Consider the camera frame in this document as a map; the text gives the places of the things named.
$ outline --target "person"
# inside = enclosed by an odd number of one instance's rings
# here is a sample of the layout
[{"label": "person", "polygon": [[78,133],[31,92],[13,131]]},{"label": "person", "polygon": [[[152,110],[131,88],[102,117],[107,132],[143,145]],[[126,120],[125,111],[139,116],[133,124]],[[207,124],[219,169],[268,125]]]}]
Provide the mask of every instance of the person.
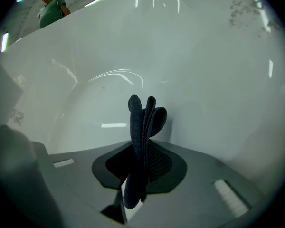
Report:
[{"label": "person", "polygon": [[64,0],[42,0],[45,5],[39,13],[39,27],[44,28],[49,24],[69,15],[71,12],[67,8]]}]

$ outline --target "white panel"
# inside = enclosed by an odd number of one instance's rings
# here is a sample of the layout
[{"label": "white panel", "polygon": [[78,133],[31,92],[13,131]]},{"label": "white panel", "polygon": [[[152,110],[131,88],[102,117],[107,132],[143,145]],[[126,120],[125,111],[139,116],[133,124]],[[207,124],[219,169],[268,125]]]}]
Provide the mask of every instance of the white panel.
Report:
[{"label": "white panel", "polygon": [[[103,0],[28,35],[0,55],[23,78],[23,123],[10,126],[49,153],[97,148],[130,139],[128,99],[145,106],[153,95],[168,111],[155,139],[220,158],[263,192],[276,188],[285,31],[264,31],[258,10],[240,2],[254,1]],[[101,127],[117,123],[126,126]]]}]

